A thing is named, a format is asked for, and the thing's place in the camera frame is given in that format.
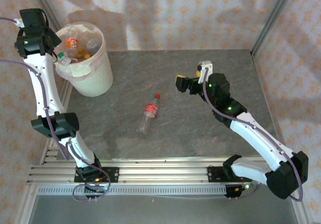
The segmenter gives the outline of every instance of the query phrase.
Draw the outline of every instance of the white connector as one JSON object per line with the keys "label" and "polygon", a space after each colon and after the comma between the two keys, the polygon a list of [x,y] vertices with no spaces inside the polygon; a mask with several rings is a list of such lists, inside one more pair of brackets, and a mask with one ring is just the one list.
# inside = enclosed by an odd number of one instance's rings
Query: white connector
{"label": "white connector", "polygon": [[17,27],[20,27],[20,28],[25,27],[24,22],[22,21],[22,19],[17,19],[17,18],[15,18],[14,20],[16,21],[15,25],[16,25]]}
{"label": "white connector", "polygon": [[209,76],[213,73],[213,64],[211,61],[202,61],[202,62],[199,62],[199,65],[201,65],[201,67],[202,67],[201,76],[200,76],[200,79],[198,82],[200,84],[204,81],[206,68],[208,68],[209,71],[207,73],[207,77],[206,77],[205,81],[209,80]]}

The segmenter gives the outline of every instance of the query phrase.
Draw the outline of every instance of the wallpaper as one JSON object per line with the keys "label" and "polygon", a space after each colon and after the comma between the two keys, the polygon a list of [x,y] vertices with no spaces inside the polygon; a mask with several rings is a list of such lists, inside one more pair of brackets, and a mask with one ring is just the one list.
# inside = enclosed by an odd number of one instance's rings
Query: wallpaper
{"label": "wallpaper", "polygon": [[278,136],[309,156],[304,195],[321,222],[321,0],[290,0],[256,58]]}
{"label": "wallpaper", "polygon": [[277,0],[47,0],[62,26],[90,22],[108,51],[251,49]]}
{"label": "wallpaper", "polygon": [[[0,0],[0,16],[19,18],[19,10],[38,8],[36,0]],[[14,43],[18,28],[0,21],[0,59],[21,61]],[[27,69],[0,65],[0,223],[13,223],[31,165],[39,164],[46,137],[31,127],[36,100]]]}

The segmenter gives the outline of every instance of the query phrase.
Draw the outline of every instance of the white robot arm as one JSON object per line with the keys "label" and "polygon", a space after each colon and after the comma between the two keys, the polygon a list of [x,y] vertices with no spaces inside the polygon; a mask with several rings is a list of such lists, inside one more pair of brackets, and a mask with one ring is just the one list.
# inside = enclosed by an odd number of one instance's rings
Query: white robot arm
{"label": "white robot arm", "polygon": [[[53,118],[57,114],[65,113],[66,110],[61,104],[61,101],[57,92],[55,79],[54,79],[53,57],[48,53],[46,53],[45,55],[40,55],[40,53],[36,53],[36,54],[28,55],[24,59],[24,62],[28,66],[31,66],[33,69],[35,69],[37,73],[41,75],[42,81],[44,82],[44,86],[46,89],[45,99],[47,99],[47,105],[48,105],[47,108],[48,108],[49,116]],[[29,71],[29,73],[30,73],[30,77],[34,87],[36,101],[37,101],[38,120],[42,120],[42,119],[45,120],[46,109],[44,106],[46,105],[44,103],[44,96],[42,93],[41,85],[39,83],[39,80],[37,79],[37,76],[31,71]],[[67,142],[70,142],[72,144],[72,146],[74,147],[74,150],[82,159],[84,159],[86,162],[90,164],[94,163],[94,153],[88,149],[88,147],[86,146],[86,144],[84,143],[83,139],[81,138],[78,132],[75,133],[75,136],[70,135],[59,139],[59,143],[64,147],[66,147]],[[88,166],[81,159],[78,159],[76,156],[74,156],[74,154],[70,149],[68,150],[70,154],[74,157],[77,167],[84,168]]]}
{"label": "white robot arm", "polygon": [[244,138],[266,161],[266,164],[260,164],[234,155],[223,164],[225,175],[256,180],[282,199],[299,188],[300,198],[293,198],[302,200],[302,183],[306,182],[308,173],[306,154],[295,153],[284,146],[259,125],[244,106],[231,98],[230,83],[224,74],[212,73],[210,61],[200,62],[198,70],[200,77],[178,75],[177,89],[180,92],[189,89],[190,94],[200,95],[212,108],[215,118]]}

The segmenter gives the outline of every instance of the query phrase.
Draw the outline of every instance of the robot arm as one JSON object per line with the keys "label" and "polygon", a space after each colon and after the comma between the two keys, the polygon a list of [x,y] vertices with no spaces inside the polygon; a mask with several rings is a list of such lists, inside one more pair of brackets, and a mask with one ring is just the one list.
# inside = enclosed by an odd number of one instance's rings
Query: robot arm
{"label": "robot arm", "polygon": [[90,165],[100,168],[99,160],[79,135],[79,122],[76,114],[67,113],[58,96],[52,54],[61,40],[49,28],[41,9],[21,10],[20,14],[24,27],[20,28],[15,47],[23,57],[24,63],[29,66],[37,100],[38,118],[31,121],[32,127],[47,137],[53,137],[57,145],[66,147],[66,150],[74,157],[77,165],[76,171],[81,177],[95,178],[101,173]]}
{"label": "robot arm", "polygon": [[244,106],[231,98],[230,83],[225,75],[212,73],[212,69],[210,61],[200,62],[199,77],[178,75],[177,89],[198,94],[211,105],[218,121],[244,138],[266,161],[266,164],[258,164],[234,155],[223,164],[225,175],[256,180],[267,185],[279,198],[286,199],[306,182],[308,157],[302,151],[294,153],[260,126]]}
{"label": "robot arm", "polygon": [[[60,102],[53,73],[53,57],[48,53],[45,55],[36,53],[27,55],[24,62],[41,75],[46,89],[45,99],[47,99],[46,104],[48,113],[52,120],[51,122],[54,126],[55,134],[58,137],[59,143],[66,147],[67,142],[70,142],[82,159],[86,160],[90,164],[94,163],[94,153],[88,149],[80,134],[77,132],[79,130],[77,116],[73,113],[66,113],[66,110]],[[33,72],[29,71],[29,73],[35,91],[38,116],[36,120],[31,121],[32,126],[38,132],[51,137],[52,134],[46,119],[46,108],[44,107],[46,105],[44,103],[41,85],[37,76]],[[84,168],[87,166],[83,161],[76,158],[71,151],[70,154],[74,157],[77,167]]]}

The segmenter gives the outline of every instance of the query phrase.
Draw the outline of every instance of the cable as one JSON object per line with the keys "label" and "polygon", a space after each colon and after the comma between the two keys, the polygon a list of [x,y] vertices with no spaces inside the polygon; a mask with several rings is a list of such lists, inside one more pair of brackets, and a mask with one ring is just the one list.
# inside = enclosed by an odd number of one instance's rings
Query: cable
{"label": "cable", "polygon": [[[72,144],[71,144],[70,142],[67,142],[66,146],[69,146],[71,152],[73,153],[73,155],[74,155],[77,159],[81,160],[83,163],[85,163],[86,165],[90,166],[91,168],[100,171],[101,173],[103,173],[103,174],[107,177],[107,179],[108,179],[108,187],[107,187],[107,188],[105,187],[105,191],[104,191],[101,195],[99,195],[98,197],[95,197],[95,200],[97,201],[98,198],[103,197],[103,196],[109,191],[109,188],[110,188],[110,185],[111,185],[110,176],[109,176],[108,173],[107,173],[106,171],[104,171],[103,169],[101,169],[101,168],[99,168],[99,167],[97,167],[97,166],[94,166],[94,165],[92,165],[92,164],[89,164],[86,160],[84,160],[83,158],[81,158],[81,157],[77,154],[77,152],[75,151],[74,147],[72,146]],[[77,186],[72,190],[72,197],[73,197],[74,200],[77,201],[77,202],[87,202],[87,201],[90,201],[91,198],[89,198],[89,199],[84,199],[84,200],[80,200],[80,199],[76,198],[76,196],[75,196],[75,191],[76,191],[76,189],[77,189],[78,187],[80,187],[80,186],[85,186],[85,187],[89,187],[89,188],[92,188],[92,187],[93,187],[92,185],[88,185],[88,184],[79,184],[79,185],[77,185]]]}
{"label": "cable", "polygon": [[9,21],[9,22],[17,23],[14,19],[7,18],[7,17],[0,17],[0,20],[5,20],[5,21]]}
{"label": "cable", "polygon": [[45,13],[45,11],[43,10],[43,9],[40,9],[41,10],[41,12],[45,15],[45,17],[46,17],[46,25],[47,25],[47,28],[49,27],[49,21],[48,21],[48,17],[47,17],[47,15],[46,15],[46,13]]}
{"label": "cable", "polygon": [[65,160],[69,160],[69,153],[65,153],[64,150],[62,149],[62,144],[59,143],[58,137],[55,134],[54,131],[54,127],[52,126],[51,120],[50,120],[50,116],[49,116],[49,111],[48,111],[48,103],[47,103],[47,98],[46,98],[46,89],[45,89],[45,84],[41,78],[41,76],[37,73],[37,71],[35,69],[33,69],[31,66],[29,66],[28,64],[24,63],[24,62],[16,62],[16,61],[8,61],[8,60],[2,60],[0,59],[0,63],[13,63],[13,64],[18,64],[21,66],[24,66],[26,68],[28,68],[31,72],[33,72],[35,74],[35,76],[37,77],[40,86],[41,86],[41,90],[42,90],[42,95],[43,95],[43,101],[44,101],[44,106],[45,106],[45,114],[46,114],[46,119],[48,122],[48,126],[50,129],[50,133],[52,135],[52,138],[54,139],[55,143],[57,144],[59,151],[61,152],[62,156],[64,157]]}
{"label": "cable", "polygon": [[[243,123],[243,124],[246,124],[248,126],[250,126],[251,128],[257,130],[260,134],[262,134],[265,138],[267,138],[274,146],[275,148],[278,150],[278,151],[282,151],[282,149],[279,147],[279,145],[266,133],[264,132],[263,130],[259,129],[259,128],[256,128],[253,124],[249,123],[249,122],[246,122],[246,121],[243,121],[243,120],[239,120],[237,118],[234,118],[234,117],[231,117],[231,116],[228,116],[222,112],[220,112],[219,110],[217,110],[211,103],[208,95],[207,95],[207,92],[206,92],[206,81],[205,79],[207,79],[207,74],[209,72],[209,69],[208,67],[205,68],[206,69],[206,72],[205,72],[205,76],[204,76],[204,81],[203,81],[203,92],[204,92],[204,97],[206,99],[206,102],[207,104],[211,107],[211,109],[213,111],[215,111],[217,114],[219,114],[220,116],[222,117],[225,117],[227,119],[230,119],[230,120],[233,120],[233,121],[237,121],[237,122],[240,122],[240,123]],[[301,182],[301,179],[300,179],[300,175],[294,165],[294,163],[292,162],[291,158],[284,152],[282,154],[286,159],[287,161],[289,162],[289,164],[291,165],[293,171],[294,171],[294,174],[295,174],[295,177],[296,177],[296,180],[297,180],[297,183],[298,183],[298,186],[299,186],[299,198],[295,198],[293,197],[292,195],[290,196],[291,199],[295,200],[295,201],[302,201],[303,199],[303,187],[302,187],[302,182]]]}
{"label": "cable", "polygon": [[57,62],[58,61],[58,56],[57,54],[53,51],[52,54],[56,57],[56,61],[54,61],[53,63]]}

